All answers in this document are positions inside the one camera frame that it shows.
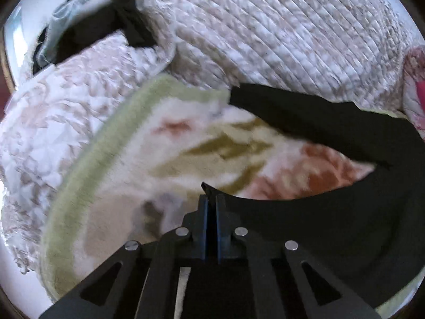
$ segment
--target black cloth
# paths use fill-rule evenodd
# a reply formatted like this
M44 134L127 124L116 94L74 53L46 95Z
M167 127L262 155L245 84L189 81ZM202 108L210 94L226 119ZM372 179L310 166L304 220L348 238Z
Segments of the black cloth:
M37 63L37 54L45 41L46 29L40 35L39 44L33 55L34 75L42 69ZM118 29L123 30L131 47L145 48L156 44L152 34L144 25L135 0L112 0L111 4L65 31L57 45L54 63L65 61Z
M416 277L425 265L425 143L409 121L261 85L234 87L230 104L282 132L377 164L351 186L303 199L259 201L225 194L227 209L244 227L266 240L297 241L373 307ZM207 190L210 200L218 193ZM241 275L232 279L236 288L249 277ZM225 296L220 288L228 280L219 271L209 274L207 294L196 286L203 277L197 269L190 275L183 319L194 317L196 303L207 296ZM229 315L230 308L214 310L222 311L221 318L242 318Z

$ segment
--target metal screw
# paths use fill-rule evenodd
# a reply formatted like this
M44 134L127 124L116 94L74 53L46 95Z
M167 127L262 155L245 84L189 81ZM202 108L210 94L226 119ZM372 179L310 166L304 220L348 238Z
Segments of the metal screw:
M180 227L176 229L176 234L178 236L186 236L189 233L189 229L186 227Z
M136 250L139 248L139 243L137 241L127 241L125 244L126 250Z
M235 229L235 234L237 236L245 236L248 233L248 229L244 228L244 227L237 227Z
M297 250L298 244L295 241L289 240L285 242L285 247L288 250Z

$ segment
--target black metal bracket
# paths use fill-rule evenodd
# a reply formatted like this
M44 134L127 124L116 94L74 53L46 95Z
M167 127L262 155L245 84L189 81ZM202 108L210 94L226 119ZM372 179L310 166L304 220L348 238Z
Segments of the black metal bracket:
M380 318L295 241L265 241L241 227L224 196L209 202L201 195L198 210L184 217L182 227L158 242L127 242L40 319L171 319L180 267L208 272L211 263L248 264L257 319ZM291 281L277 276L276 265L284 265ZM298 314L288 292L301 303Z

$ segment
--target white surface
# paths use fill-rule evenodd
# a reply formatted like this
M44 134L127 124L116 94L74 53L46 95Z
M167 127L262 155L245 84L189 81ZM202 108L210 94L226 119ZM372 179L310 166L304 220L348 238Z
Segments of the white surface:
M53 11L66 0L21 0L18 7L21 7L22 30L27 47L31 50L37 37L49 22ZM8 27L12 21L8 20L5 25L5 39L13 39L14 28ZM10 53L15 53L16 47L13 42L6 41L6 52L8 54L9 66L15 82L19 76L19 68L16 59L22 57L22 54L15 56Z
M30 319L37 319L52 302L35 272L21 274L0 238L0 284L10 301Z

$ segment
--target white comforter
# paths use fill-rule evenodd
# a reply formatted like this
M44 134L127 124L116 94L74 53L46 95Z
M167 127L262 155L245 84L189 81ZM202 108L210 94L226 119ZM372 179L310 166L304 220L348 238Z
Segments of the white comforter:
M36 269L50 202L115 108L167 65L205 89L254 82L396 110L411 35L384 0L138 0L158 41L114 33L27 81L0 125L8 189L1 223L25 272Z

